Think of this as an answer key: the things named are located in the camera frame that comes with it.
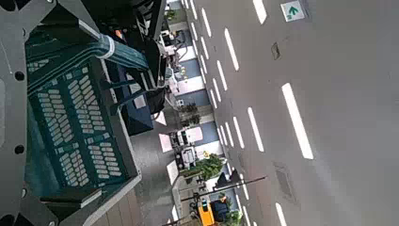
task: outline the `ventilation grille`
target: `ventilation grille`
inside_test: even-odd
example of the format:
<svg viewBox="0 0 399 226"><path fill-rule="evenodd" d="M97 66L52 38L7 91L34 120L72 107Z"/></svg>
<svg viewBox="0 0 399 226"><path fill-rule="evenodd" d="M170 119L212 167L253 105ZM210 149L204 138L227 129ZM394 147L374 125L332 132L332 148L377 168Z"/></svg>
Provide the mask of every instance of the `ventilation grille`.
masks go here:
<svg viewBox="0 0 399 226"><path fill-rule="evenodd" d="M296 202L288 170L282 164L274 163L274 165L276 168L277 179L279 180L279 188L284 198L291 202Z"/></svg>

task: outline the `ceiling light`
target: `ceiling light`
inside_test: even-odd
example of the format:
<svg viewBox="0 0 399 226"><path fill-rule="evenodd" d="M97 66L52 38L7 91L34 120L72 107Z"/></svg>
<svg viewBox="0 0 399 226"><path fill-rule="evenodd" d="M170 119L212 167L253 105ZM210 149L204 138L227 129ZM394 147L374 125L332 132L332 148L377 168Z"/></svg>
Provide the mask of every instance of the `ceiling light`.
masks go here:
<svg viewBox="0 0 399 226"><path fill-rule="evenodd" d="M202 79L203 79L203 84L206 84L206 78L205 78L205 74L203 74L203 69L199 68L199 70L200 70L200 75L202 76Z"/></svg>
<svg viewBox="0 0 399 226"><path fill-rule="evenodd" d="M237 132L238 141L240 141L240 147L242 149L244 149L245 148L244 140L243 140L243 137L241 136L241 130L240 130L240 126L238 125L237 118L232 117L232 120L234 121L234 127L235 127L235 132Z"/></svg>
<svg viewBox="0 0 399 226"><path fill-rule="evenodd" d="M217 102L215 99L215 95L214 95L214 91L211 89L211 97L212 97L212 101L214 102L214 108L217 109Z"/></svg>
<svg viewBox="0 0 399 226"><path fill-rule="evenodd" d="M279 223L281 224L281 226L287 226L284 213L282 213L281 205L277 202L276 202L276 209L277 209L277 214L279 215Z"/></svg>
<svg viewBox="0 0 399 226"><path fill-rule="evenodd" d="M220 135L220 129L219 128L217 128L217 134L219 135L219 140L220 140L220 143L222 144L222 145L224 145L224 143L223 143L223 137Z"/></svg>
<svg viewBox="0 0 399 226"><path fill-rule="evenodd" d="M247 212L247 208L243 205L244 216L246 216L247 226L250 226L249 216Z"/></svg>
<svg viewBox="0 0 399 226"><path fill-rule="evenodd" d="M214 79L214 86L215 86L215 90L216 90L217 100L219 102L222 102L222 98L220 97L219 87L217 86L216 79Z"/></svg>
<svg viewBox="0 0 399 226"><path fill-rule="evenodd" d="M229 163L227 163L227 170L229 171L229 175L231 175L231 168Z"/></svg>
<svg viewBox="0 0 399 226"><path fill-rule="evenodd" d="M205 60L203 59L203 55L200 55L199 57L200 57L200 61L202 62L203 71L205 73L208 73L208 70L206 70L206 64L205 64Z"/></svg>
<svg viewBox="0 0 399 226"><path fill-rule="evenodd" d="M206 48L205 39L203 36L200 37L200 42L202 42L203 52L205 53L206 59L209 59L208 49Z"/></svg>
<svg viewBox="0 0 399 226"><path fill-rule="evenodd" d="M227 135L229 135L229 141L232 147L234 147L234 142L232 140L232 135L231 135L231 130L230 130L230 126L227 122L225 122L226 124L226 130L227 130Z"/></svg>
<svg viewBox="0 0 399 226"><path fill-rule="evenodd" d="M263 0L253 0L253 6L255 7L256 14L258 14L259 22L263 24L267 17Z"/></svg>
<svg viewBox="0 0 399 226"><path fill-rule="evenodd" d="M193 10L194 19L197 20L198 17L197 17L196 6L194 5L194 1L190 0L190 3L191 3L191 10Z"/></svg>
<svg viewBox="0 0 399 226"><path fill-rule="evenodd" d="M226 78L224 77L222 65L220 64L219 60L216 61L216 65L217 65L217 68L219 69L219 74L220 74L220 78L222 79L223 88L226 91L227 90Z"/></svg>
<svg viewBox="0 0 399 226"><path fill-rule="evenodd" d="M199 37L197 36L197 30L196 30L196 27L194 26L194 23L191 23L191 28L193 29L194 39L199 40Z"/></svg>
<svg viewBox="0 0 399 226"><path fill-rule="evenodd" d="M199 50L197 49L197 44L196 42L193 40L193 46L194 46L194 50L196 51L196 55L199 55Z"/></svg>
<svg viewBox="0 0 399 226"><path fill-rule="evenodd" d="M225 144L229 145L228 142L227 142L227 138L226 138L226 134L224 132L223 125L220 125L220 131L222 132L222 136L223 136L223 140L224 140Z"/></svg>
<svg viewBox="0 0 399 226"><path fill-rule="evenodd" d="M206 32L208 32L208 36L209 38L211 38L212 37L211 26L209 26L208 17L206 16L205 9L202 8L201 12L202 12L203 21L205 22Z"/></svg>
<svg viewBox="0 0 399 226"><path fill-rule="evenodd" d="M243 208L241 207L240 197L238 197L238 195L235 195L235 199L237 200L237 205L238 205L238 208L240 209L240 212L243 213Z"/></svg>
<svg viewBox="0 0 399 226"><path fill-rule="evenodd" d="M313 152L311 151L311 144L306 135L305 127L299 114L298 106L295 101L293 89L289 83L282 86L282 93L284 94L285 102L290 112L291 120L293 121L296 138L298 139L300 149L304 158L313 159Z"/></svg>
<svg viewBox="0 0 399 226"><path fill-rule="evenodd" d="M243 185L243 189L244 189L244 194L246 195L246 199L249 200L247 185Z"/></svg>
<svg viewBox="0 0 399 226"><path fill-rule="evenodd" d="M238 71L238 69L240 69L240 66L238 65L238 60L237 60L237 56L235 55L234 46L232 46L230 32L229 32L229 29L227 29L227 28L225 28L225 38L226 38L226 43L229 46L232 64L234 65L234 69L236 71Z"/></svg>
<svg viewBox="0 0 399 226"><path fill-rule="evenodd" d="M258 124L255 121L255 116L253 115L252 107L248 108L248 115L249 115L250 124L252 125L253 134L255 135L256 142L258 143L258 149L259 151L264 152L261 135L259 134Z"/></svg>
<svg viewBox="0 0 399 226"><path fill-rule="evenodd" d="M241 179L241 184L243 184L243 189L244 189L244 194L246 195L246 199L249 200L247 185L244 184L245 181L243 173L240 173L240 179Z"/></svg>

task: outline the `wall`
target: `wall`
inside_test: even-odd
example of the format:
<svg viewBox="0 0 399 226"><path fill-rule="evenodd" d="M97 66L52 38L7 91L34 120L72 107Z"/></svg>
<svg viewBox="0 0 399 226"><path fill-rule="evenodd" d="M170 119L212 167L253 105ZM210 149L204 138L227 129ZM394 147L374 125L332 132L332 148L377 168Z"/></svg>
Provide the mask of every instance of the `wall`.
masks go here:
<svg viewBox="0 0 399 226"><path fill-rule="evenodd" d="M190 92L185 95L180 95L177 97L177 99L183 100L185 105L188 105L189 103L196 103L197 106L211 104L206 89Z"/></svg>
<svg viewBox="0 0 399 226"><path fill-rule="evenodd" d="M200 76L200 64L196 58L181 62L181 65L185 67L188 78Z"/></svg>
<svg viewBox="0 0 399 226"><path fill-rule="evenodd" d="M199 125L199 127L202 130L203 140L196 141L196 146L219 140L216 130L216 124L214 121L201 124Z"/></svg>

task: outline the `wooden floor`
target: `wooden floor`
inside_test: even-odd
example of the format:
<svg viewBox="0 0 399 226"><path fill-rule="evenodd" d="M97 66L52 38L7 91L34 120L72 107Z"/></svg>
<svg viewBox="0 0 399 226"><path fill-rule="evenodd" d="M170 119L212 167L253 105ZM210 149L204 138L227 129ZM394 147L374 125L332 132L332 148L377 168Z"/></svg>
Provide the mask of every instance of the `wooden floor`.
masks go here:
<svg viewBox="0 0 399 226"><path fill-rule="evenodd" d="M140 207L135 190L132 189L93 226L138 226L142 225Z"/></svg>
<svg viewBox="0 0 399 226"><path fill-rule="evenodd" d="M160 226L172 218L173 198L167 165L173 152L164 153L159 134L175 129L173 116L164 109L168 126L155 122L152 131L131 137L141 182L103 215L94 226Z"/></svg>

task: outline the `ceiling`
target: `ceiling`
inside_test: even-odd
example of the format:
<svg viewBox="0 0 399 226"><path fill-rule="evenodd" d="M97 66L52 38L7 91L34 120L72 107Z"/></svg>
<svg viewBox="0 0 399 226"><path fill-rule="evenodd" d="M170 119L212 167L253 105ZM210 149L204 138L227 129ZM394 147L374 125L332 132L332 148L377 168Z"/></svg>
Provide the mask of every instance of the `ceiling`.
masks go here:
<svg viewBox="0 0 399 226"><path fill-rule="evenodd" d="M210 58L206 88L221 94L215 119L230 125L231 165L246 179L250 222L278 226L276 202L287 225L397 225L399 216L399 29L394 0L304 0L304 20L286 23L283 1L263 0L260 24L252 1L195 0L187 20L203 36ZM212 29L206 33L205 8ZM239 70L233 67L224 28L228 27ZM271 47L277 43L280 58ZM204 55L200 38L199 52ZM222 86L220 60L228 90ZM281 87L290 83L314 159L302 156ZM252 132L247 108L255 115L264 152ZM232 117L237 117L241 149ZM290 176L295 199L284 198L275 164Z"/></svg>

